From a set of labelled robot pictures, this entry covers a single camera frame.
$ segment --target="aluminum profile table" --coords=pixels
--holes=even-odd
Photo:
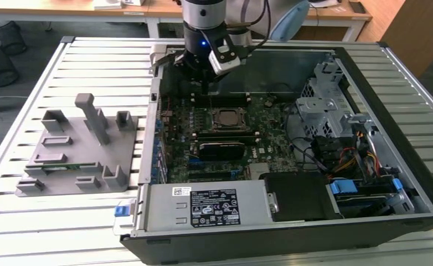
[[[139,170],[152,84],[153,44],[176,39],[76,38],[60,43],[0,145],[0,265],[143,265],[112,233],[113,207],[137,195],[129,190],[72,196],[17,198],[15,185],[35,150],[45,110],[84,116],[77,93],[93,93],[105,115],[139,116],[132,169]],[[292,42],[271,45],[344,46],[433,173],[433,98],[389,48],[373,43]],[[361,110],[363,102],[352,90]],[[228,260],[200,265],[433,265],[433,230],[410,233],[376,248]]]

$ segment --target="gray carpet floor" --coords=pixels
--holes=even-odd
[[[49,32],[44,31],[44,27],[39,22],[17,22],[17,24],[21,27],[21,35],[28,45],[28,51],[11,57],[21,78],[12,85],[0,88],[0,96],[29,95],[63,36],[148,37],[147,25],[140,23],[53,22],[53,30]],[[173,37],[173,33],[165,30],[164,25],[160,34],[164,38]],[[433,94],[433,64],[421,77],[421,82]],[[21,98],[0,99],[0,143],[24,101],[25,99]]]

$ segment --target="cpu socket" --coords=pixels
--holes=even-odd
[[[215,132],[245,132],[251,130],[245,123],[245,111],[243,108],[213,109],[212,121]]]

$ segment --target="green circuit board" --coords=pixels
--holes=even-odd
[[[167,113],[167,183],[219,181],[217,178],[193,180],[195,173],[231,172],[231,180],[249,180],[251,163],[268,163],[271,172],[296,171],[296,157],[289,148],[285,131],[281,127],[287,103],[265,106],[268,96],[252,96],[252,103],[240,108],[244,113],[245,127],[257,131],[260,141],[255,146],[245,146],[243,159],[235,161],[201,162],[193,155],[195,142],[191,140],[195,132],[212,131],[212,108],[193,108],[188,99],[172,99]]]

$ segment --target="power supply label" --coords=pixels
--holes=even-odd
[[[192,191],[191,224],[193,227],[241,224],[236,190]]]

